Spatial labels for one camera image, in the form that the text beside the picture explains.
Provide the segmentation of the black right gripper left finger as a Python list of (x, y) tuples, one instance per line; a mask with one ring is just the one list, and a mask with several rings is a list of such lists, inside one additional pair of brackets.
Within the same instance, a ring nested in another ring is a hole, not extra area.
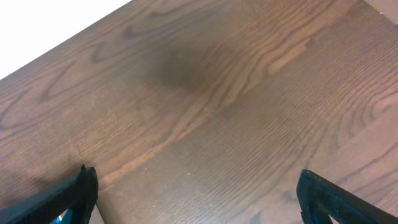
[(94, 167), (1, 210), (1, 223), (88, 223), (98, 199)]

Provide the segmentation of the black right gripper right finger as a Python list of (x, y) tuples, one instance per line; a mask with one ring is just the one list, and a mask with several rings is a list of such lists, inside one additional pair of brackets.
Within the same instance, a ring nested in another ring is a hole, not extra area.
[(308, 169), (301, 171), (296, 193), (305, 224), (397, 223), (397, 217)]

